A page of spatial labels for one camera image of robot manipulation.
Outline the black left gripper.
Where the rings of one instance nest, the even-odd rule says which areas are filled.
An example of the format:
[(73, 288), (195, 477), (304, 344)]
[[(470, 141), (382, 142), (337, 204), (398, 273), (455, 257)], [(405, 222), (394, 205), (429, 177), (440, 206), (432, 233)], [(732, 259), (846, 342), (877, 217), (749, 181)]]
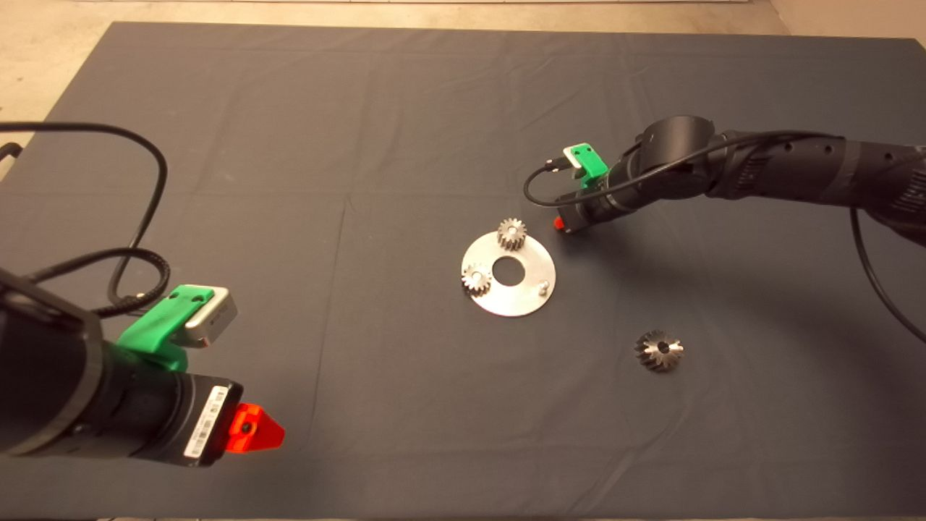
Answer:
[(208, 467), (225, 452), (281, 448), (286, 431), (261, 406), (240, 403), (244, 387), (225, 377), (181, 375), (181, 405), (166, 436), (164, 461)]

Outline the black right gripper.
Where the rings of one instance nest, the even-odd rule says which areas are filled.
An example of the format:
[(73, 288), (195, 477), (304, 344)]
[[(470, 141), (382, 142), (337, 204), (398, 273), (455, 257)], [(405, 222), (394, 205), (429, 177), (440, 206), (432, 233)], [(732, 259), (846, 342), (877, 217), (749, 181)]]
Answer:
[(562, 233), (579, 233), (582, 230), (610, 222), (616, 218), (616, 208), (608, 197), (597, 197), (560, 208), (560, 216), (553, 218), (553, 228)]

